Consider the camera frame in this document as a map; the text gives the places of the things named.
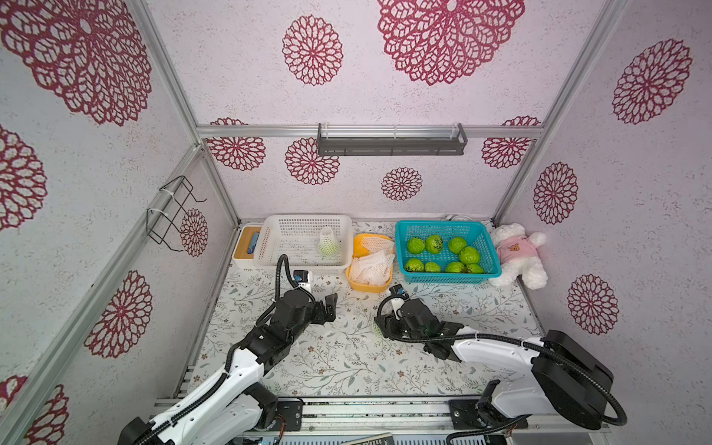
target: orange container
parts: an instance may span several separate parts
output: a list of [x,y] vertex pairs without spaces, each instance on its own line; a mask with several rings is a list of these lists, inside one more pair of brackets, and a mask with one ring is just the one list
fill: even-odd
[[[375,238],[384,238],[388,239],[390,241],[393,241],[391,238],[385,236],[385,235],[377,235],[377,234],[360,234],[356,235],[354,237],[354,258],[361,258],[362,256],[366,256],[370,254],[367,248],[364,246],[361,246],[361,240],[363,238],[368,238],[368,237],[375,237]],[[381,293],[385,292],[388,290],[388,285],[393,281],[393,267],[391,267],[391,279],[388,280],[388,283],[385,283],[383,286],[371,286],[370,284],[359,284],[359,283],[354,283],[351,281],[351,266],[349,266],[346,269],[346,278],[349,280],[349,284],[351,285],[351,289],[353,290],[359,290],[361,292],[371,292],[371,293]]]

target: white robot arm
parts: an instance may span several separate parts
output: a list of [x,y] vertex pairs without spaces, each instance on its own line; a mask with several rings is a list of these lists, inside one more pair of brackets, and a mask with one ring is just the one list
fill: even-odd
[[249,429],[272,425],[277,396],[260,379],[289,354],[309,324],[334,321],[337,301],[336,294],[316,301],[310,273],[295,271],[292,278],[286,255],[277,262],[278,277],[282,263],[293,288],[280,298],[277,278],[274,302],[230,347],[223,367],[149,424],[133,419],[121,431],[119,445],[224,445]]
[[[456,437],[514,428],[531,414],[559,414],[588,429],[599,429],[602,422],[626,423],[625,411],[609,392],[613,374],[565,333],[550,330],[545,337],[519,340],[480,334],[461,323],[438,320],[400,285],[390,291],[375,317],[384,337],[424,343],[423,350],[441,360],[485,363],[522,375],[511,382],[489,382],[474,413],[486,428],[450,434],[448,444]],[[382,315],[387,301],[393,301],[394,312]],[[608,403],[616,418],[604,415]]]

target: floral tablecloth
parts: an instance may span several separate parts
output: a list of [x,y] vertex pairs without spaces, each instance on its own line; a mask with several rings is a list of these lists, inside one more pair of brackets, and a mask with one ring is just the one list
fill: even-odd
[[[384,234],[393,239],[395,223],[358,222],[354,223],[354,229],[357,233]],[[285,291],[288,283],[284,277],[282,283]],[[411,297],[422,298],[440,320],[511,337],[540,334],[516,284],[505,289],[487,283],[408,284],[397,264],[392,284],[395,283],[401,283]],[[312,292],[317,299],[338,294],[337,318],[333,323],[309,326],[292,346],[289,356],[263,378],[263,384],[279,396],[479,394],[494,378],[507,381],[523,377],[480,363],[438,360],[423,352],[422,345],[384,339],[373,317],[387,292],[353,290],[343,272],[315,277]],[[230,267],[195,365],[190,390],[223,366],[230,345],[252,329],[255,319],[273,297],[273,271]]]

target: white plastic basket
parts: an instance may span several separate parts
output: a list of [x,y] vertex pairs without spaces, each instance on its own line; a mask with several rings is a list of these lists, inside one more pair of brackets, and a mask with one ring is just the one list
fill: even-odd
[[[334,231],[340,254],[319,253],[319,234],[324,226]],[[289,257],[289,269],[308,269],[329,274],[351,265],[354,229],[345,215],[273,215],[265,219],[255,246],[254,267],[272,269],[282,253]]]

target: white teddy bear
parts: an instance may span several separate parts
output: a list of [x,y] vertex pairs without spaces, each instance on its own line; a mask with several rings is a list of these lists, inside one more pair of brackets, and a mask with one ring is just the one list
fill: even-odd
[[546,242],[546,235],[534,232],[527,238],[525,234],[524,226],[517,223],[499,226],[492,232],[492,242],[502,263],[502,275],[489,279],[493,286],[507,287],[519,275],[529,289],[546,286],[548,277],[536,251]]

